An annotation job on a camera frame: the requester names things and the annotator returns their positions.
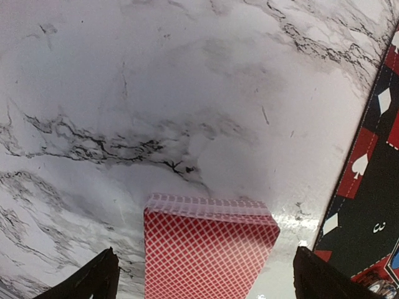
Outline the red playing card deck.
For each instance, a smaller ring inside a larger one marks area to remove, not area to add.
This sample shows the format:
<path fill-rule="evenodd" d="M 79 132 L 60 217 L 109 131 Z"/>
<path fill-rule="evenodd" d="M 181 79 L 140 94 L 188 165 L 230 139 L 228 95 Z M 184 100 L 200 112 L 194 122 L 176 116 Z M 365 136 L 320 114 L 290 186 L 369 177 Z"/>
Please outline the red playing card deck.
<path fill-rule="evenodd" d="M 144 209 L 146 298 L 246 298 L 280 229 L 263 202 L 153 193 Z"/>

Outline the round red black poker mat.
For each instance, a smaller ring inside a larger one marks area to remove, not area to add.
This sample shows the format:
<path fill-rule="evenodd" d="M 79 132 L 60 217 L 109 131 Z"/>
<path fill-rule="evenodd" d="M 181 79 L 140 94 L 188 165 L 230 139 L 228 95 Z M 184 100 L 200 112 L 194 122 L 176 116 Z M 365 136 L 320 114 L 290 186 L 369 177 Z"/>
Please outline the round red black poker mat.
<path fill-rule="evenodd" d="M 352 278 L 388 256 L 398 297 L 398 34 L 394 34 L 327 206 L 314 252 Z"/>

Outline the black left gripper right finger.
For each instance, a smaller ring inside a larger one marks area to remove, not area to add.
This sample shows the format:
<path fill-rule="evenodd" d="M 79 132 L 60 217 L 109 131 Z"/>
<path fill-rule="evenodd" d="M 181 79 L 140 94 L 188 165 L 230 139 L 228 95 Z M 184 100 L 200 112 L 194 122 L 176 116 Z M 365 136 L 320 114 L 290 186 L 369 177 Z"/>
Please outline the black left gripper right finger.
<path fill-rule="evenodd" d="M 383 298 L 368 287 L 378 281 L 390 282 L 385 270 L 388 256 L 352 278 L 339 272 L 307 247 L 298 247 L 294 260 L 294 288 L 297 298 Z"/>

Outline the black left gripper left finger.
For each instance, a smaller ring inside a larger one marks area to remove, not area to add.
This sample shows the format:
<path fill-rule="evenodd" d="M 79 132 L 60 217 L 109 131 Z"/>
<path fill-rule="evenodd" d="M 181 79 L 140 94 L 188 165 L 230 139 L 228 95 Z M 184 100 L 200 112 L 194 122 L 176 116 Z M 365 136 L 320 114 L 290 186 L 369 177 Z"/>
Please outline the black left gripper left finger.
<path fill-rule="evenodd" d="M 35 299 L 115 299 L 120 276 L 118 263 L 113 249 L 105 249 L 69 278 Z"/>

